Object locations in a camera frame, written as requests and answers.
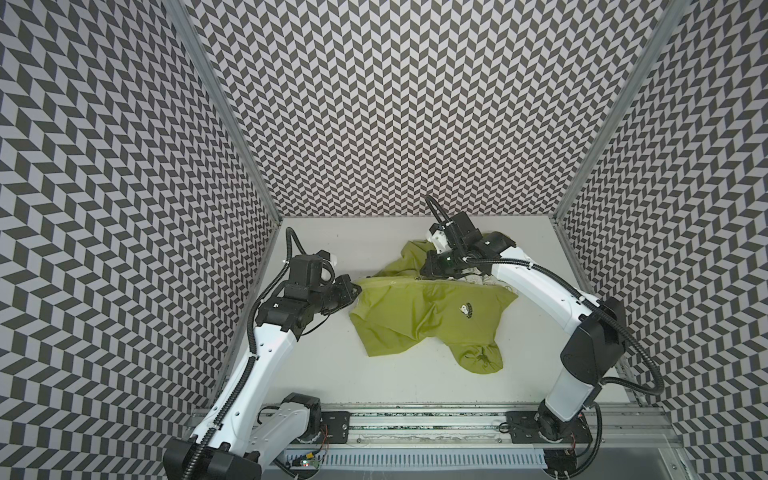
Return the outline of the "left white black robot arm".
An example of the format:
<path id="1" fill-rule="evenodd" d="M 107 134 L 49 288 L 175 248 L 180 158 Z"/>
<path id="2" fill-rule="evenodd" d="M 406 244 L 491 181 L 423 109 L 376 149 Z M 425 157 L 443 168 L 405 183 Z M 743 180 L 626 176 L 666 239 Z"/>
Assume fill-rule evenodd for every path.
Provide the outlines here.
<path id="1" fill-rule="evenodd" d="M 320 432 L 318 398 L 293 393 L 264 423 L 258 421 L 269 387 L 316 315 L 328 317 L 351 305 L 362 289 L 327 251 L 287 260 L 286 277 L 255 306 L 248 351 L 240 359 L 203 420 L 186 439 L 166 446 L 170 479 L 258 479 L 293 441 Z"/>

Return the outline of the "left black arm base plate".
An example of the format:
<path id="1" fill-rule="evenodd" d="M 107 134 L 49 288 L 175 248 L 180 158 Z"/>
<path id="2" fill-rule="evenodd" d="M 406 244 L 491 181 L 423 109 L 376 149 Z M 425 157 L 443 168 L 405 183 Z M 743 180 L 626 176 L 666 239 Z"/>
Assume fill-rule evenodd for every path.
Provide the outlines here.
<path id="1" fill-rule="evenodd" d="M 310 418 L 308 431 L 298 439 L 299 443 L 316 444 L 323 442 L 346 444 L 349 439 L 351 413 L 349 411 L 323 411 L 319 417 Z"/>

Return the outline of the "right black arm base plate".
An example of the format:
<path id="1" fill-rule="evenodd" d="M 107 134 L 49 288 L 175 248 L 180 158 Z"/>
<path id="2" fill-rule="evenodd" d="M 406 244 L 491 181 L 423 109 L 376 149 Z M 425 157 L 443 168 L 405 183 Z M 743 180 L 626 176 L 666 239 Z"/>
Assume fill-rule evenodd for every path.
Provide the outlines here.
<path id="1" fill-rule="evenodd" d="M 547 412 L 507 411 L 505 421 L 514 444 L 573 446 L 593 441 L 589 425 L 581 414 L 562 421 Z"/>

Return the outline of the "green jacket with printed lining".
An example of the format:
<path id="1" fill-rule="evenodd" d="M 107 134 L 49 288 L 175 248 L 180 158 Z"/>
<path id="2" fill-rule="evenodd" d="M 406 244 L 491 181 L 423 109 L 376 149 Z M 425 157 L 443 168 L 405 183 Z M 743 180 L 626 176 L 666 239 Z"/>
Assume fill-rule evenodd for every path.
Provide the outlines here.
<path id="1" fill-rule="evenodd" d="M 349 317 L 367 355 L 400 354 L 436 338 L 470 373 L 502 370 L 496 333 L 518 295 L 474 273 L 458 280 L 422 277 L 420 270 L 434 251 L 426 240 L 410 240 L 398 259 L 357 282 L 362 292 Z"/>

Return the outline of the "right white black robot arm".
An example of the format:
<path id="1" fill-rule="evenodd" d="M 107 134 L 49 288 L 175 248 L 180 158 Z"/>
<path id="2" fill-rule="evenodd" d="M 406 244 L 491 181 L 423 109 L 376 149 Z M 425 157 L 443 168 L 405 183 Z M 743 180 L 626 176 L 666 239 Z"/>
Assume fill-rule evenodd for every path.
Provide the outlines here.
<path id="1" fill-rule="evenodd" d="M 434 209 L 427 240 L 436 251 L 421 274 L 462 277 L 476 270 L 533 301 L 569 334 L 560 353 L 562 371 L 539 408 L 540 421 L 564 425 L 577 417 L 601 390 L 606 373 L 626 353 L 623 308 L 582 292 L 528 256 L 500 232 L 483 234 L 468 215 L 452 217 Z"/>

